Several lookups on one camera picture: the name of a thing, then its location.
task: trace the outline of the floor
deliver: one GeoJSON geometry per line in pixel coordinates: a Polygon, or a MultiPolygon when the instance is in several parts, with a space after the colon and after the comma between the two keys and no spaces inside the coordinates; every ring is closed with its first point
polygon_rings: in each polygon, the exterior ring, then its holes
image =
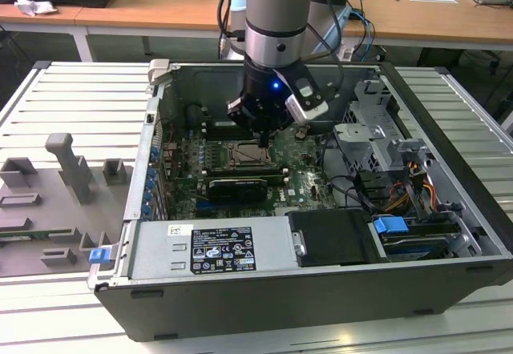
{"type": "MultiPolygon", "coordinates": [[[[73,38],[67,34],[13,33],[14,40],[26,52],[31,61],[79,61],[73,38]]],[[[153,58],[173,60],[216,59],[215,39],[196,38],[150,38],[152,55],[144,55],[142,41],[138,37],[128,36],[91,36],[91,45],[100,62],[147,62],[153,58]]],[[[386,61],[397,66],[415,66],[420,48],[387,47],[386,61]]],[[[492,58],[480,51],[466,51],[459,64],[450,72],[476,98],[484,103],[494,86],[504,76],[513,63],[513,53],[500,53],[500,64],[496,74],[491,74],[489,63],[492,58]]],[[[433,65],[445,66],[443,54],[435,55],[433,65]]],[[[0,105],[10,98],[20,81],[29,72],[29,63],[15,44],[8,38],[2,41],[0,48],[0,105]]],[[[492,111],[500,99],[505,99],[513,91],[513,72],[508,75],[501,87],[487,104],[492,111]]]]}

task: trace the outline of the metal slotted table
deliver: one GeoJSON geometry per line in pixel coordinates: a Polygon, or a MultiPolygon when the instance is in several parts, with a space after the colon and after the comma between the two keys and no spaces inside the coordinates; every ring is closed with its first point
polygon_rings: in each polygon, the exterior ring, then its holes
{"type": "MultiPolygon", "coordinates": [[[[511,139],[449,75],[398,71],[511,216],[511,139]]],[[[133,163],[150,96],[146,72],[146,63],[62,62],[31,71],[0,114],[0,162],[29,155],[37,168],[57,167],[44,142],[52,131],[66,131],[90,166],[111,155],[133,163]]],[[[414,131],[406,114],[399,116],[414,131]]],[[[138,344],[88,290],[86,278],[85,272],[1,278],[0,351],[513,352],[513,282],[481,289],[436,316],[138,344]]]]}

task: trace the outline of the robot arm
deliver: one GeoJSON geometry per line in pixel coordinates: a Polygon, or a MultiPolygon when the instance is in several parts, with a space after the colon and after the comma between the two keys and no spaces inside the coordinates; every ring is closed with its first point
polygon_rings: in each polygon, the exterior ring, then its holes
{"type": "Polygon", "coordinates": [[[310,0],[247,0],[244,84],[228,116],[260,138],[328,110],[325,91],[301,61],[310,0]]]}

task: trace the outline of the power supply label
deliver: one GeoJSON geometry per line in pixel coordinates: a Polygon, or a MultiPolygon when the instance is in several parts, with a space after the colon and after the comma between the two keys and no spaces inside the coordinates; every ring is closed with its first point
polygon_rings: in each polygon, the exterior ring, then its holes
{"type": "Polygon", "coordinates": [[[250,227],[192,230],[191,272],[246,272],[257,269],[250,227]]]}

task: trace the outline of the desk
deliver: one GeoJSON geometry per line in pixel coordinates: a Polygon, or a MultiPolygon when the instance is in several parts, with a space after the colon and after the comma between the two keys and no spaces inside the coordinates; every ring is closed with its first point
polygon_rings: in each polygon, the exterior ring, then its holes
{"type": "MultiPolygon", "coordinates": [[[[458,4],[364,0],[367,18],[376,26],[376,44],[465,50],[513,50],[513,10],[458,4]]],[[[355,8],[358,0],[350,0],[355,8]]],[[[345,37],[359,36],[360,22],[349,22],[345,37]]]]}
{"type": "MultiPolygon", "coordinates": [[[[356,7],[358,0],[350,0],[356,7]]],[[[364,9],[376,26],[374,43],[390,46],[513,50],[513,11],[458,4],[365,0],[364,9]]],[[[94,54],[90,34],[217,38],[218,0],[111,0],[107,8],[59,7],[59,14],[31,18],[13,6],[0,6],[6,30],[72,34],[83,61],[94,54]]],[[[345,42],[362,35],[360,22],[349,22],[345,42]]]]}

